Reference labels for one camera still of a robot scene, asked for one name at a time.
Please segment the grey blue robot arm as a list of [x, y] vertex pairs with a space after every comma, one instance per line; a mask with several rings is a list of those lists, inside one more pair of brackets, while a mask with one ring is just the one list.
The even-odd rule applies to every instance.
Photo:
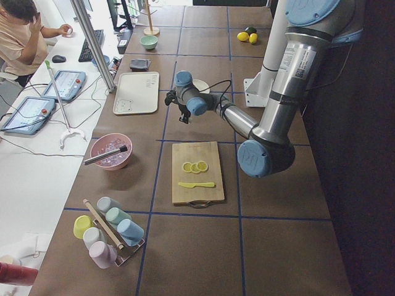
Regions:
[[216, 112], [245, 140], [238, 163], [249, 176], [261, 178], [287, 170], [295, 151], [288, 131], [307, 88], [312, 85], [326, 51], [361, 37], [364, 1], [279, 1], [262, 68], [245, 80], [248, 105], [263, 107], [254, 120], [224, 95], [200, 92], [190, 72], [176, 74], [165, 99], [181, 110], [181, 121], [208, 110]]

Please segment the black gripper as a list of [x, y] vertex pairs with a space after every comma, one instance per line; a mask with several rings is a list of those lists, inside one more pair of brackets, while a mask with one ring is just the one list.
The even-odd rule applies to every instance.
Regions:
[[187, 107], [185, 105], [179, 104], [178, 108], [181, 112], [181, 117], [179, 118], [179, 121], [188, 124], [189, 117], [190, 117], [190, 111], [187, 109]]

